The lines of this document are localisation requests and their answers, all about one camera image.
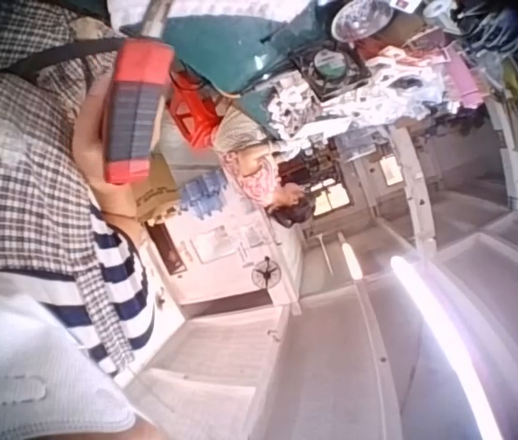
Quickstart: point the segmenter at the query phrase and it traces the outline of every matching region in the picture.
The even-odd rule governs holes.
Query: black strap
[[[126,41],[125,38],[80,39],[28,55],[6,69],[0,69],[0,72],[12,73],[36,84],[39,72],[46,67],[78,58],[83,60],[98,53],[113,52],[119,50],[124,41]]]

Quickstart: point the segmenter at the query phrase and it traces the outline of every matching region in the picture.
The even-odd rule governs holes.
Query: wall fan
[[[269,257],[265,257],[253,268],[250,277],[259,289],[275,287],[281,281],[281,268]]]

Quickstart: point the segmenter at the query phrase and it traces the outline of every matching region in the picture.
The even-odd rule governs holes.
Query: red object
[[[142,181],[149,176],[149,168],[149,158],[108,162],[104,168],[105,181],[116,185]]]
[[[116,59],[115,81],[168,85],[173,48],[155,39],[127,39]]]
[[[221,97],[216,102],[211,98],[203,98],[195,90],[197,84],[185,71],[175,73],[173,80],[173,97],[167,108],[175,124],[192,148],[211,147],[214,128],[222,120],[215,112],[215,106]]]
[[[149,175],[173,55],[171,46],[152,38],[127,39],[118,51],[104,118],[106,182],[138,182]]]

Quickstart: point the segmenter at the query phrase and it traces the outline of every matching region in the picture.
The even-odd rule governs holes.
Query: cooling fan
[[[259,289],[275,287],[281,281],[281,268],[269,257],[265,257],[260,263],[257,263],[250,277]]]
[[[370,71],[348,44],[324,41],[291,56],[321,103],[367,83]]]

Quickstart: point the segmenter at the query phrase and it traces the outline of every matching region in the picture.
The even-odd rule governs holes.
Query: checkered shirt
[[[0,69],[76,40],[85,28],[78,24],[96,37],[117,36],[56,5],[0,2]],[[48,67],[37,85],[0,73],[0,270],[73,276],[107,354],[122,369],[133,353],[110,302],[114,286],[103,279],[89,189],[71,156],[87,79],[109,70],[115,56]]]

